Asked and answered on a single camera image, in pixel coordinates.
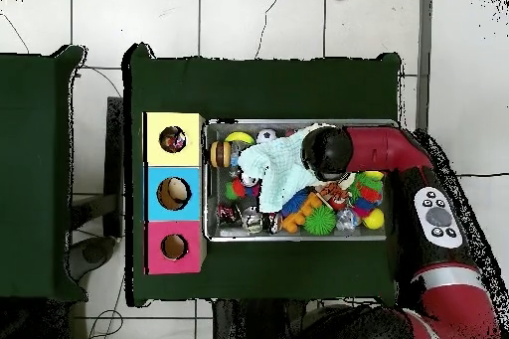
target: pink box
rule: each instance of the pink box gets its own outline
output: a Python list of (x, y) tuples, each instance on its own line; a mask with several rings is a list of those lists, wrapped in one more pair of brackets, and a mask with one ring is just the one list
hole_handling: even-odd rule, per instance
[[(200, 271), (207, 243), (200, 221), (165, 221), (148, 223), (148, 274), (197, 273)], [(181, 258), (168, 258), (161, 249), (167, 236), (180, 235), (187, 244)]]

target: orange toy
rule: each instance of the orange toy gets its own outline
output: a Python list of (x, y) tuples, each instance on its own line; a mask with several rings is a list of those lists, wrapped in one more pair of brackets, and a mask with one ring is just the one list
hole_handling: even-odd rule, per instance
[(281, 226), (291, 234), (295, 234), (299, 225), (304, 225), (306, 217), (313, 213), (315, 208), (323, 205), (323, 201), (314, 193), (309, 193), (309, 196), (304, 201), (298, 212), (288, 215), (281, 223)]

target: round hole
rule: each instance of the round hole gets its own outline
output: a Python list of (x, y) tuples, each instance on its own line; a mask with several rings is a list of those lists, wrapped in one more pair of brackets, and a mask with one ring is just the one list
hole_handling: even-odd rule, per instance
[(180, 234), (166, 236), (161, 242), (161, 251), (165, 257), (171, 260), (178, 260), (184, 257), (188, 250), (187, 241)]
[(182, 128), (172, 125), (159, 134), (159, 144), (168, 153), (180, 152), (186, 146), (186, 135)]
[(183, 209), (191, 199), (191, 188), (186, 180), (178, 177), (170, 177), (161, 181), (157, 188), (157, 200), (159, 205), (169, 211)]

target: shape sorter box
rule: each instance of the shape sorter box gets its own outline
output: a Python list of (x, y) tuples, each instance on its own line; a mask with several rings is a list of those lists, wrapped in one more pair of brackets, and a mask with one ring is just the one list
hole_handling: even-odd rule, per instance
[(143, 114), (146, 176), (145, 273), (199, 272), (207, 252), (202, 229), (204, 120), (195, 113)]

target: yellow box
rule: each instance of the yellow box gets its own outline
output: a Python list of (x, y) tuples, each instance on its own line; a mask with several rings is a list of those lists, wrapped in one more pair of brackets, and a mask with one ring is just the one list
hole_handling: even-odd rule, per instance
[[(201, 134), (204, 120), (200, 114), (147, 112), (146, 115), (147, 163), (149, 166), (197, 167), (201, 165)], [(179, 127), (184, 133), (185, 145), (176, 153), (170, 153), (161, 146), (160, 136), (167, 127)]]

